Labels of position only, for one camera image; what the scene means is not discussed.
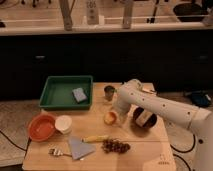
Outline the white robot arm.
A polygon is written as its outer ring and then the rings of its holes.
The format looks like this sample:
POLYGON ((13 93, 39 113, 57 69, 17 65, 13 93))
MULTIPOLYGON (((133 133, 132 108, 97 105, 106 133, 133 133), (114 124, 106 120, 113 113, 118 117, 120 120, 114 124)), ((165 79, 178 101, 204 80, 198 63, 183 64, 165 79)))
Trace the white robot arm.
POLYGON ((127 114, 132 105, 191 131, 197 136, 193 171, 213 171, 213 112, 194 105, 158 97, 150 90, 143 90, 138 79, 125 82, 117 89, 113 104, 118 114, 127 114))

